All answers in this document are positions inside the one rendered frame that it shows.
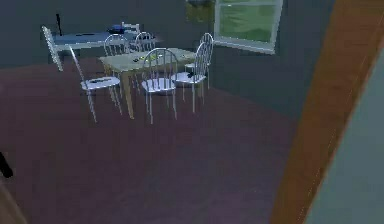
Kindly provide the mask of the white metal spindle chair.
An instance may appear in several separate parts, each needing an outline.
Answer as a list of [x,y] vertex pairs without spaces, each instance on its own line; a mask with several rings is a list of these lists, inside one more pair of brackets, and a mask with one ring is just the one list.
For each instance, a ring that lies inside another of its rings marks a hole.
[[129,42],[122,34],[111,34],[104,41],[104,51],[107,56],[129,53]]
[[[211,64],[211,57],[212,57],[212,53],[213,53],[213,46],[214,46],[214,39],[213,39],[213,36],[210,34],[210,33],[204,33],[203,36],[201,37],[200,39],[200,44],[201,43],[206,43],[207,44],[207,52],[208,52],[208,59],[207,59],[207,74],[208,74],[208,89],[210,88],[210,77],[209,77],[209,66]],[[192,69],[194,68],[194,63],[189,63],[189,64],[186,64],[185,65],[185,68],[189,68],[189,69]]]
[[175,53],[167,48],[155,48],[146,54],[147,57],[149,55],[156,55],[156,59],[143,60],[141,87],[145,92],[147,115],[150,123],[153,123],[152,96],[154,94],[171,95],[174,117],[177,117],[176,84],[171,80],[171,76],[178,73],[178,59]]
[[156,47],[154,37],[148,32],[140,32],[135,39],[136,50],[139,52],[151,51]]
[[[94,101],[92,99],[93,91],[100,90],[100,89],[108,89],[111,100],[118,107],[119,112],[122,112],[121,102],[117,96],[117,90],[116,90],[116,87],[120,85],[120,79],[115,76],[103,76],[99,78],[86,79],[72,47],[69,47],[69,52],[71,53],[72,59],[79,73],[80,80],[81,80],[80,87],[86,93],[89,109],[90,109],[90,112],[92,113],[94,122],[97,122],[97,115],[94,107]],[[90,80],[95,80],[95,79],[108,79],[108,80],[100,83],[90,83]]]
[[201,43],[195,53],[194,57],[194,68],[193,73],[194,76],[192,78],[188,78],[187,75],[190,72],[184,71],[179,72],[171,76],[171,80],[174,83],[181,83],[182,85],[190,84],[192,87],[192,111],[195,111],[196,109],[196,95],[195,95],[195,86],[197,84],[203,84],[204,80],[206,79],[206,72],[207,72],[207,59],[208,59],[208,52],[207,52],[207,44]]

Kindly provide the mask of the pale wooden dining table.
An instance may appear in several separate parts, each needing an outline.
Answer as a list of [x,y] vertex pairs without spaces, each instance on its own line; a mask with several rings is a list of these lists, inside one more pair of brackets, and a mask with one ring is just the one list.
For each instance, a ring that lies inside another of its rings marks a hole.
[[[175,53],[178,59],[178,70],[182,65],[191,62],[195,57],[195,54],[192,51],[179,48],[167,49],[170,49],[172,52]],[[133,59],[140,59],[140,57],[146,56],[148,52],[149,51],[100,57],[100,60],[103,62],[107,69],[116,72],[120,75],[122,89],[127,103],[128,114],[131,119],[134,118],[131,89],[133,88],[133,86],[135,86],[138,91],[143,90],[143,88],[141,87],[143,60],[140,60],[139,62],[135,63],[133,62]]]

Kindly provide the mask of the white slatted chair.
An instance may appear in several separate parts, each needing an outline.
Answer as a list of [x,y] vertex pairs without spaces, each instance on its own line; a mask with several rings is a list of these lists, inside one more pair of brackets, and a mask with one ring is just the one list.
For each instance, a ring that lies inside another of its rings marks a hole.
[[131,33],[131,34],[139,34],[140,33],[140,25],[139,24],[129,24],[122,22],[121,26],[125,33]]

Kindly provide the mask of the white framed window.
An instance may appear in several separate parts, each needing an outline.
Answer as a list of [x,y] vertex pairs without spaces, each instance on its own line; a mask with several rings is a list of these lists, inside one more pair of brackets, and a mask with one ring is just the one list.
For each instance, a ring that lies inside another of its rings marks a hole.
[[284,0],[216,0],[214,43],[273,55],[283,3]]

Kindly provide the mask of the brown wooden room door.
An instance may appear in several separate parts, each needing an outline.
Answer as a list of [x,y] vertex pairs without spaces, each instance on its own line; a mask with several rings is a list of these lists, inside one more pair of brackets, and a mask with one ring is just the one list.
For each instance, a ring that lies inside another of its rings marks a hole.
[[384,44],[384,0],[336,0],[268,224],[304,224]]

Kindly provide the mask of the white side table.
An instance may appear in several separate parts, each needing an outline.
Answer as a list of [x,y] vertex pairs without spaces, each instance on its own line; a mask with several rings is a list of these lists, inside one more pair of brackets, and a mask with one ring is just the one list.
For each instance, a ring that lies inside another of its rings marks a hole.
[[72,47],[73,50],[102,47],[105,39],[110,35],[110,33],[106,31],[96,32],[93,36],[75,36],[76,34],[59,36],[53,35],[51,30],[46,26],[42,26],[41,29],[50,51],[52,61],[57,65],[60,72],[63,71],[63,65],[59,57],[61,51],[66,51],[69,47]]

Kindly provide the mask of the green framed wall picture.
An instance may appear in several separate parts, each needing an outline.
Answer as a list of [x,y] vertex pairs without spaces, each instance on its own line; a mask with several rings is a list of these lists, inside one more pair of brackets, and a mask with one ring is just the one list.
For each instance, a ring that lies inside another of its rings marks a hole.
[[186,0],[186,20],[190,22],[214,21],[215,0]]

